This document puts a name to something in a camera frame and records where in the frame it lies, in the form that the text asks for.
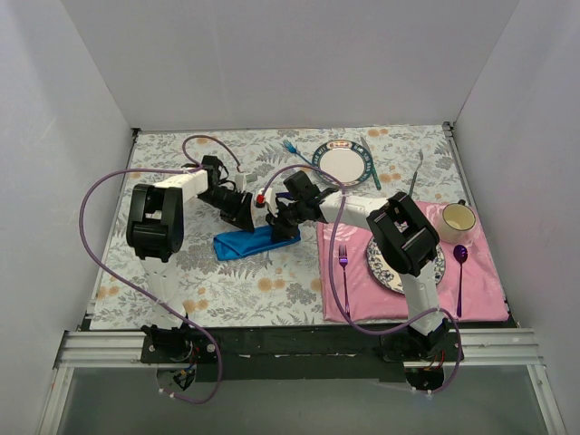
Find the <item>blue satin napkin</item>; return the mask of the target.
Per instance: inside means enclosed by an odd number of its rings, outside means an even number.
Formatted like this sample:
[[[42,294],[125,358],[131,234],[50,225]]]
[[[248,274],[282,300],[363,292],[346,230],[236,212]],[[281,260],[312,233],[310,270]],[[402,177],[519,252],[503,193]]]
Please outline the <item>blue satin napkin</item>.
[[[254,256],[266,251],[290,246],[301,240],[296,237],[281,241],[272,240],[273,229],[270,226],[258,227],[254,233],[234,231],[214,236],[213,247],[218,261],[231,261]]]

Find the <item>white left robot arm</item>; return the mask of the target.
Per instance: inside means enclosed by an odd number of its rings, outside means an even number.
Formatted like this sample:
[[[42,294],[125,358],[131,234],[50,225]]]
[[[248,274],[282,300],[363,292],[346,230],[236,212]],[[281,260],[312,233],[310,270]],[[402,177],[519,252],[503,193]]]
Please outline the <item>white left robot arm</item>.
[[[187,311],[178,296],[176,254],[185,236],[185,205],[199,199],[219,210],[228,224],[252,233],[252,194],[246,191],[247,179],[241,170],[230,179],[219,158],[205,156],[199,164],[188,165],[160,182],[133,188],[126,239],[140,260],[147,291],[157,304],[152,325],[142,330],[152,349],[175,363],[186,361],[196,350],[183,320]]]

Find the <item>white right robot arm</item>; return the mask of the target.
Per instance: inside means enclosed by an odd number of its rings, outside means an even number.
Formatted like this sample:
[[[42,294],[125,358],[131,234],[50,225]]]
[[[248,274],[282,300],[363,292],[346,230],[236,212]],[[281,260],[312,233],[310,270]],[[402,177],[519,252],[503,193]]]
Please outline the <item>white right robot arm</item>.
[[[260,189],[256,206],[266,208],[266,222],[274,240],[294,238],[306,221],[343,223],[368,230],[382,258],[399,274],[409,320],[390,330],[373,331],[355,324],[346,302],[337,294],[334,267],[328,266],[334,301],[347,323],[364,334],[405,332],[404,347],[421,360],[444,354],[452,315],[440,307],[435,281],[435,260],[440,238],[417,204],[404,192],[390,198],[349,196],[344,187],[319,189],[303,171],[284,181],[286,192],[276,195],[269,185]]]

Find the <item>floral tablecloth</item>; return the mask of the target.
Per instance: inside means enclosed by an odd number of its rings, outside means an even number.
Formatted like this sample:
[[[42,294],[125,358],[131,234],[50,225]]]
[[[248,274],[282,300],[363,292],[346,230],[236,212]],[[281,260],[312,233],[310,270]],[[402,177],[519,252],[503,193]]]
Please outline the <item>floral tablecloth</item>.
[[[386,126],[336,129],[223,130],[202,133],[141,133],[130,156],[117,220],[106,256],[107,271],[96,290],[91,327],[94,330],[137,329],[152,324],[156,305],[141,294],[146,286],[140,260],[126,242],[130,192],[139,183],[162,180],[167,169],[188,158],[216,155],[229,169],[242,166],[255,173],[258,189],[270,183],[281,189],[291,166],[300,159],[288,152],[292,142],[305,156],[329,140],[365,141],[377,176],[353,187],[354,195],[389,197],[409,191],[423,150],[413,196],[448,202],[465,195],[449,129],[427,126]],[[305,223],[299,243],[235,261],[216,258],[213,239],[228,232],[218,212],[191,200],[185,206],[185,239],[177,253],[178,295],[188,316],[209,327],[322,324],[323,298],[316,227]]]

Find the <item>white plate teal rim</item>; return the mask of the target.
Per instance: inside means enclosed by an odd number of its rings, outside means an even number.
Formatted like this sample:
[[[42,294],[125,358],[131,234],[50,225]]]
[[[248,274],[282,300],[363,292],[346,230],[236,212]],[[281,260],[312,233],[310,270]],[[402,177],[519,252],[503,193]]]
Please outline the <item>white plate teal rim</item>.
[[[323,172],[319,177],[331,184],[338,180],[346,187],[357,186],[372,175],[371,153],[351,140],[327,141],[315,150],[312,163]]]

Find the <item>purple metallic fork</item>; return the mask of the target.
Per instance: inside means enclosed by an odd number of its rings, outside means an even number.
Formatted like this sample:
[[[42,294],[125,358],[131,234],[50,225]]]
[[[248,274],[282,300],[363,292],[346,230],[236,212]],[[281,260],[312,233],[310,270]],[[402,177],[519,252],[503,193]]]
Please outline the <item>purple metallic fork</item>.
[[[350,301],[348,295],[348,282],[347,282],[347,274],[346,274],[346,267],[349,264],[348,253],[347,253],[347,246],[340,245],[338,248],[338,261],[339,265],[343,270],[343,296],[344,296],[344,310],[348,318],[351,317],[350,312]]]

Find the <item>blue fork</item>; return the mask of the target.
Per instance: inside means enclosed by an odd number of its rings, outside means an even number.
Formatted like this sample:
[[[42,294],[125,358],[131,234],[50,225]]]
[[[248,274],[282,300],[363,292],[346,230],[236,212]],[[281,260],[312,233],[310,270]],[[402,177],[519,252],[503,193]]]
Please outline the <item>blue fork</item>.
[[[307,157],[305,157],[301,151],[289,140],[283,140],[282,141],[282,145],[284,146],[284,148],[290,152],[291,154],[296,155],[299,159],[301,159],[303,162],[305,162],[307,165],[312,166],[313,163],[311,160],[309,160]]]

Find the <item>blue floral dinner plate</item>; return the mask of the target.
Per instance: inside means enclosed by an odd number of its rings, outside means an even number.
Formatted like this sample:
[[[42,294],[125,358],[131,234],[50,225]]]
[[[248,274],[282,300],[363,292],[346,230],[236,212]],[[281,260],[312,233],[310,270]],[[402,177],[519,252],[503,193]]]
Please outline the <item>blue floral dinner plate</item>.
[[[384,260],[382,253],[372,237],[366,247],[366,260],[372,276],[386,289],[403,295],[404,290],[399,274]],[[437,245],[437,258],[434,261],[434,277],[439,285],[446,271],[446,260],[442,246]]]

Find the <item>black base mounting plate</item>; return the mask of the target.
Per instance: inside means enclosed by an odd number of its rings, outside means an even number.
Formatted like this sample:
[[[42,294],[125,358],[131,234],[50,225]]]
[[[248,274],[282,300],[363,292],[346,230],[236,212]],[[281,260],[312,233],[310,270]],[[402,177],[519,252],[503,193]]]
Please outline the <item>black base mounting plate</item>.
[[[142,326],[140,361],[168,366],[178,386],[192,382],[378,380],[405,382],[404,366],[417,363],[441,372],[460,357],[455,331],[433,343],[410,329],[368,335],[350,326],[217,328]]]

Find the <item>cream ceramic mug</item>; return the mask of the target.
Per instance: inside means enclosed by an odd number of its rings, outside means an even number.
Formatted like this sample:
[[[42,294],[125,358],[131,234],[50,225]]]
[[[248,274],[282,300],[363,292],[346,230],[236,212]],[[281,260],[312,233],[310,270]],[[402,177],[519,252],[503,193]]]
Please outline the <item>cream ceramic mug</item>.
[[[440,212],[436,229],[440,239],[449,244],[458,244],[466,240],[475,228],[477,218],[464,199],[449,203]]]

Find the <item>purple metallic spoon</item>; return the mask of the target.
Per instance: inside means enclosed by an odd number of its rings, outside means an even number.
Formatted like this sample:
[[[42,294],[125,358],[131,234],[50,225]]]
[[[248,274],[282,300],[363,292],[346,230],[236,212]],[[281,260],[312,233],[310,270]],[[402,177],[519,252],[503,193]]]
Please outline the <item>purple metallic spoon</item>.
[[[463,284],[463,266],[469,258],[468,250],[463,245],[456,245],[453,249],[453,255],[455,260],[459,264],[459,290],[458,299],[456,304],[456,314],[460,318],[462,316],[462,284]]]

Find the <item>aluminium frame rail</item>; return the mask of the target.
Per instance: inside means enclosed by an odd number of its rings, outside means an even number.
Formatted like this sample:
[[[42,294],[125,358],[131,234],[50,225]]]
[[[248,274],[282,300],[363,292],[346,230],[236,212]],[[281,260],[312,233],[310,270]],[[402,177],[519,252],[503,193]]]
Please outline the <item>aluminium frame rail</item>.
[[[546,428],[551,434],[563,434],[565,425],[556,405],[546,375],[546,366],[533,330],[528,328],[472,328],[456,332],[461,365],[464,367],[524,366],[527,368]],[[168,366],[143,364],[140,361],[145,338],[138,331],[66,332],[63,335],[54,369],[57,385],[51,392],[41,426],[55,431],[63,412],[64,398],[76,368],[155,368]],[[407,363],[405,370],[420,369]]]

